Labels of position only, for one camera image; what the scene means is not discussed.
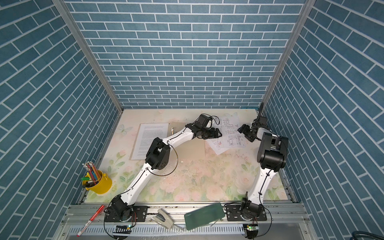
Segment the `diagram printed paper sheet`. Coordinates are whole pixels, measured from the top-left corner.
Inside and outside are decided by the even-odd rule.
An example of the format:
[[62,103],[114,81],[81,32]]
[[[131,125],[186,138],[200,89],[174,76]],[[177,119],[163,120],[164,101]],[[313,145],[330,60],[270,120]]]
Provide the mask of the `diagram printed paper sheet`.
[[218,139],[207,140],[208,144],[216,149],[245,148],[245,138],[238,132],[241,127],[238,117],[221,117],[220,124],[214,125],[222,133]]

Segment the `beige cardboard file folder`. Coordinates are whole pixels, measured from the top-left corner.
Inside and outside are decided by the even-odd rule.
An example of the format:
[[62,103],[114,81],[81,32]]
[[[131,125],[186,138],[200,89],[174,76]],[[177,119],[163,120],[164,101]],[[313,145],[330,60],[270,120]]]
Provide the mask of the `beige cardboard file folder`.
[[[168,128],[167,137],[171,136],[171,128],[174,127],[174,132],[177,133],[182,130],[187,123],[170,123]],[[204,158],[205,157],[205,141],[194,138],[176,147],[178,154],[182,155],[182,158],[190,158],[189,154],[195,153],[192,158]]]

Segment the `text printed paper sheet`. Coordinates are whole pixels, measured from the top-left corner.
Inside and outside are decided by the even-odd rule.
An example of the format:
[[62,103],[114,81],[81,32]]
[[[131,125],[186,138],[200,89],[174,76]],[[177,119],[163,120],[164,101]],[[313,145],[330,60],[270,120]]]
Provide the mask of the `text printed paper sheet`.
[[145,160],[146,154],[155,138],[163,139],[168,135],[168,123],[140,124],[130,160]]

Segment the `small-text printed paper sheet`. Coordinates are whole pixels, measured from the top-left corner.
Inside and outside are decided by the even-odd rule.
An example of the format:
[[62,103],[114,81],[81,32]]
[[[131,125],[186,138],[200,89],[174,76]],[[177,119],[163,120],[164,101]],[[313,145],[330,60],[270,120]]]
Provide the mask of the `small-text printed paper sheet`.
[[211,147],[211,149],[216,153],[216,155],[220,155],[230,149],[223,147],[222,142],[219,140],[206,140],[206,143]]

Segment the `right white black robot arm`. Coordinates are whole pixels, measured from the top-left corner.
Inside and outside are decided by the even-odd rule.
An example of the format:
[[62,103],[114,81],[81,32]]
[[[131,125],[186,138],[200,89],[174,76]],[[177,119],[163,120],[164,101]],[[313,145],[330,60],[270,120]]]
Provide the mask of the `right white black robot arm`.
[[286,165],[289,139],[278,136],[267,125],[267,118],[258,116],[251,126],[246,124],[238,129],[250,142],[261,141],[257,154],[260,171],[249,193],[242,199],[241,215],[246,220],[257,218],[262,213],[264,196],[273,177]]

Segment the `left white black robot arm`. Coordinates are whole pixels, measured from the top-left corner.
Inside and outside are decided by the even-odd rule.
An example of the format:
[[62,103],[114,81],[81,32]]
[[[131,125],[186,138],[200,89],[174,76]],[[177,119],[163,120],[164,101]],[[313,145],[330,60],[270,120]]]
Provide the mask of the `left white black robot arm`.
[[171,152],[175,153],[176,147],[195,138],[203,140],[220,138],[222,133],[213,126],[213,124],[219,125],[219,123],[219,117],[201,114],[194,122],[186,124],[182,130],[170,137],[155,138],[138,175],[123,193],[116,195],[111,200],[105,209],[105,221],[127,222],[133,220],[133,206],[139,194],[152,176],[160,176],[158,172],[167,166]]

